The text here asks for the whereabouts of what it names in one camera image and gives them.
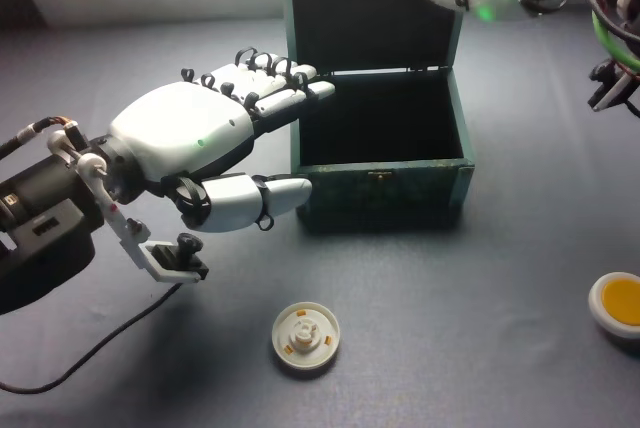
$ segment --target open lid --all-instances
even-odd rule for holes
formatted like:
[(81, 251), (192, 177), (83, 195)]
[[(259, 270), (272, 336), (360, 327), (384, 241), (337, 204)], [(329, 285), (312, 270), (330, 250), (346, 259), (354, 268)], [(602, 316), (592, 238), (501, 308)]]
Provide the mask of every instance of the open lid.
[(285, 0), (289, 56), (320, 73), (452, 66), (461, 15), (428, 0)]

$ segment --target green box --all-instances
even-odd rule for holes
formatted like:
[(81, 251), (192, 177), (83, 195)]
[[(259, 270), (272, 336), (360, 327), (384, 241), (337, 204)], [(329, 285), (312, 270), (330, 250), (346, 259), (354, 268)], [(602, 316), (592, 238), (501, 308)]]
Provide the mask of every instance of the green box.
[(305, 219), (459, 211), (475, 167), (453, 61), (462, 15), (428, 0), (285, 0), (289, 57), (336, 86), (292, 125)]

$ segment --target white round object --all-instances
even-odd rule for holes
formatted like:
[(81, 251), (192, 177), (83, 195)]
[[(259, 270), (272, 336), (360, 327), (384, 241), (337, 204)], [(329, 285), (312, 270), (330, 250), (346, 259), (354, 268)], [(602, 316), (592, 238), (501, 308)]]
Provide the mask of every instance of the white round object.
[(340, 326), (328, 308), (318, 303), (296, 303), (276, 318), (271, 341), (287, 365), (297, 370), (313, 370), (335, 356)]
[(602, 301), (604, 288), (616, 280), (630, 280), (640, 284), (640, 277), (629, 273), (609, 273), (600, 278), (589, 292), (589, 309), (598, 324), (609, 333), (626, 339), (640, 339), (640, 326), (627, 325), (616, 320), (605, 309)]

